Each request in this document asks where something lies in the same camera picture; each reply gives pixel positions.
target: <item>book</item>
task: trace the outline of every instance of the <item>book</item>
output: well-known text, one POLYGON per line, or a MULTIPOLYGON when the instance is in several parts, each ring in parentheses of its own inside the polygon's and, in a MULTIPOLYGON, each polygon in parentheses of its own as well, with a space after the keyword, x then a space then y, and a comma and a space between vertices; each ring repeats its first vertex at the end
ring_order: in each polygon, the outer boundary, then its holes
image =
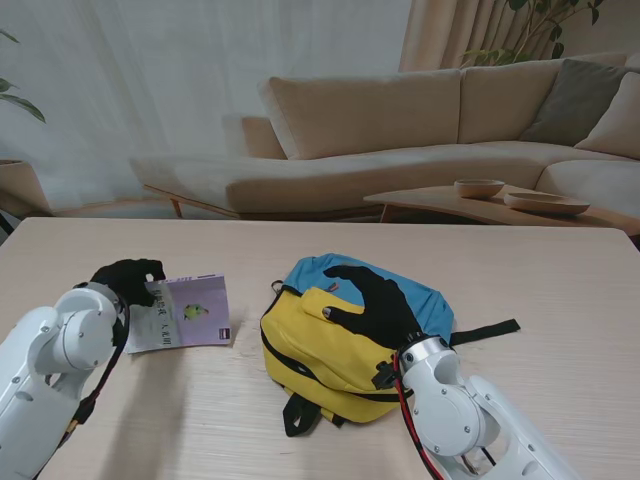
POLYGON ((231 342, 224 275, 148 282, 152 307, 130 307, 126 353, 231 342))

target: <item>sofa cushion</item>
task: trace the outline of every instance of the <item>sofa cushion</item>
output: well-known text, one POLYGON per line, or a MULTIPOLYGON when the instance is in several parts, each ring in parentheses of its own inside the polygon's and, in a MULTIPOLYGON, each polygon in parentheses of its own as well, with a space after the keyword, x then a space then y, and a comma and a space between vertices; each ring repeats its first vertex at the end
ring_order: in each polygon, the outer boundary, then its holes
POLYGON ((512 155, 516 158, 531 158, 544 165, 552 165, 567 160, 630 160, 617 155, 607 153, 579 150, 564 145, 552 145, 550 143, 536 142, 484 142, 476 143, 478 147, 488 147, 501 153, 512 155))
POLYGON ((267 117, 222 117, 227 153, 241 157, 287 158, 267 117))
POLYGON ((628 67, 567 59, 536 119, 520 140, 575 145, 607 111, 628 67))
MULTIPOLYGON (((624 65, 623 53, 579 57, 624 65)), ((533 122, 549 94, 562 60, 472 67, 463 72, 458 143, 516 140, 533 122)))
POLYGON ((289 159, 456 143, 460 71, 284 79, 259 87, 289 159))
POLYGON ((442 145, 313 162, 254 158, 147 157, 133 160, 140 181, 241 213, 328 212, 369 206, 367 195, 462 177, 533 188, 544 162, 475 145, 442 145))
POLYGON ((536 190, 640 217, 640 162, 571 160, 547 167, 536 190))
POLYGON ((624 76, 611 106, 576 148, 640 160, 640 75, 624 76))

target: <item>wooden bowl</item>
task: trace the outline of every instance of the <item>wooden bowl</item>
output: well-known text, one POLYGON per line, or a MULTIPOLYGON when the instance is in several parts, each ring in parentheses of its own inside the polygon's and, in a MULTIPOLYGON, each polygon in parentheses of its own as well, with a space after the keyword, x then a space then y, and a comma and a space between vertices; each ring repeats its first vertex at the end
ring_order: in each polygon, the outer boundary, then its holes
POLYGON ((462 179, 453 184, 462 198, 491 198, 504 187, 500 180, 462 179))
POLYGON ((504 203, 514 210, 552 215, 578 215, 591 205, 573 198, 548 193, 507 193, 504 196, 504 203))

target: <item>wooden coffee table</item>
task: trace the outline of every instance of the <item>wooden coffee table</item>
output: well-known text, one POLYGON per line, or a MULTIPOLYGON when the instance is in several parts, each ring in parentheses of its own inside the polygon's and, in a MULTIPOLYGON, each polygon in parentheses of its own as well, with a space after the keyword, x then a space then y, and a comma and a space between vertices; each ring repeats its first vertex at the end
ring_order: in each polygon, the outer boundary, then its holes
POLYGON ((463 217, 487 225, 617 228, 624 231, 634 243, 640 239, 640 218, 604 208, 589 207, 586 212, 572 217, 521 212, 504 204, 506 193, 527 192, 534 191, 505 185, 493 198, 474 200, 459 197, 453 186, 443 186, 379 193, 365 197, 365 200, 384 204, 380 220, 382 223, 389 222, 409 210, 425 210, 463 217))
POLYGON ((0 247, 0 341, 102 265, 157 258, 169 277, 225 274, 233 343, 125 355, 40 480, 428 478, 397 410, 284 433, 260 317, 273 280, 326 252, 440 290, 460 330, 515 317, 521 332, 457 348, 464 374, 498 385, 584 480, 637 478, 640 254, 617 230, 54 218, 0 247))

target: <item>backpack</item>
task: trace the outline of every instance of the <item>backpack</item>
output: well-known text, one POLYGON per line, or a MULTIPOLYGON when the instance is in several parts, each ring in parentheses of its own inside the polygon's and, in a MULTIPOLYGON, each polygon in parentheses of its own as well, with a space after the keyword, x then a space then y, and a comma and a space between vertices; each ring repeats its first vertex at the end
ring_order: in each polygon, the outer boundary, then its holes
POLYGON ((322 313, 329 305, 352 313, 364 311, 362 296, 351 282, 323 275, 330 266, 345 263, 369 267, 394 280, 423 331, 447 342, 519 329, 513 320, 452 336, 453 312, 436 290, 342 255, 304 258, 284 282, 274 282, 282 285, 260 322, 267 373, 290 396, 283 410, 289 437, 308 432, 319 415, 336 426, 345 420, 366 423, 399 405, 395 389, 376 390, 371 381, 378 373, 376 366, 395 352, 349 332, 322 313))

